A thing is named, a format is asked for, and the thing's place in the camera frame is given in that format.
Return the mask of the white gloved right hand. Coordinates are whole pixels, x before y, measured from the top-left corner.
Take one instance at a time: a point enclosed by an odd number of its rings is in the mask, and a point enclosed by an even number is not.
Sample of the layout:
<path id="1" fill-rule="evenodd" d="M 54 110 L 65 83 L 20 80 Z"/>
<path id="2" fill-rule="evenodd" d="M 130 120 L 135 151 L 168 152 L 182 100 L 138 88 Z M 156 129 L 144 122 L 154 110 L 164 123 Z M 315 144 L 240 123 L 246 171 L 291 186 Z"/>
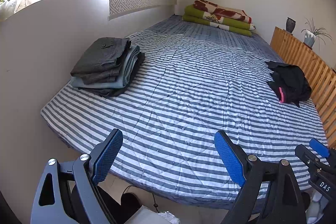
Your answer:
<path id="1" fill-rule="evenodd" d="M 323 217 L 323 210 L 328 203 L 329 201 L 327 198 L 325 198 L 320 192 L 313 190 L 311 193 L 310 205 L 306 210 L 306 223 L 317 223 Z"/>

